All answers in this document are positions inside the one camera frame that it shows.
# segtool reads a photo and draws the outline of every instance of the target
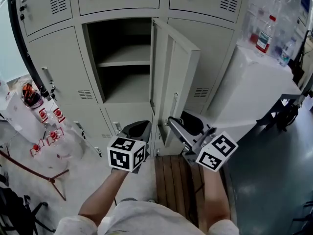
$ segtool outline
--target white shirt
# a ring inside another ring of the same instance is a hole
[[[61,219],[55,235],[97,235],[93,221],[82,216]],[[180,214],[155,203],[125,201],[119,203],[110,218],[106,235],[203,235],[204,233]],[[208,235],[239,235],[230,220],[212,225]]]

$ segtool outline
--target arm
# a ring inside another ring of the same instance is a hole
[[[204,209],[208,229],[216,222],[230,219],[228,198],[219,172],[203,168]]]
[[[115,170],[104,183],[83,203],[78,215],[91,219],[96,226],[108,213],[114,198],[128,172]]]

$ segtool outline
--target open locker door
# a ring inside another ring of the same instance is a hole
[[[174,28],[152,18],[150,104],[165,146],[174,134],[169,116],[180,118],[195,75],[200,49]]]

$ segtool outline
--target plastic bottle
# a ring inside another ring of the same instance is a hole
[[[292,37],[290,41],[288,41],[283,48],[283,51],[278,59],[279,64],[282,66],[286,66],[293,55],[293,51],[295,48],[296,40]]]
[[[282,54],[283,47],[284,47],[285,42],[286,42],[286,33],[283,29],[279,29],[278,32],[276,29],[275,35],[276,36],[274,36],[273,40],[272,40],[272,47],[270,48],[270,51],[271,51],[270,55],[273,58],[277,59]]]
[[[83,150],[76,141],[75,136],[72,133],[64,132],[61,128],[50,133],[47,143],[50,147],[57,150],[58,155],[62,159],[77,161],[83,156]]]
[[[61,127],[63,131],[70,133],[72,136],[74,136],[75,142],[80,143],[81,137],[76,133],[75,129],[72,127],[70,122],[65,118],[63,113],[60,111],[59,108],[56,108],[53,111],[53,117],[56,121],[57,128]]]
[[[67,167],[67,160],[62,159],[58,154],[51,149],[43,140],[40,140],[38,144],[35,144],[30,149],[30,154],[41,165],[48,168],[53,168],[58,171],[64,171]]]
[[[263,53],[267,52],[275,30],[276,18],[270,15],[269,19],[270,21],[266,23],[264,29],[260,32],[258,42],[255,45]]]
[[[258,10],[258,15],[255,19],[255,21],[253,22],[252,25],[252,33],[250,36],[250,42],[253,44],[256,44],[259,40],[259,35],[260,35],[260,31],[261,31],[261,25],[262,25],[262,17],[264,15],[264,10],[263,9],[259,9]]]
[[[45,108],[42,108],[39,111],[39,115],[41,118],[41,123],[46,127],[46,129],[48,131],[53,131],[53,130],[57,129],[57,123],[53,119],[53,115],[51,113],[47,113]]]

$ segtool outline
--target sleeve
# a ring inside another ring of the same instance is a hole
[[[62,218],[55,235],[97,235],[98,227],[83,216]]]
[[[212,225],[207,235],[239,235],[239,229],[230,220],[220,220]]]

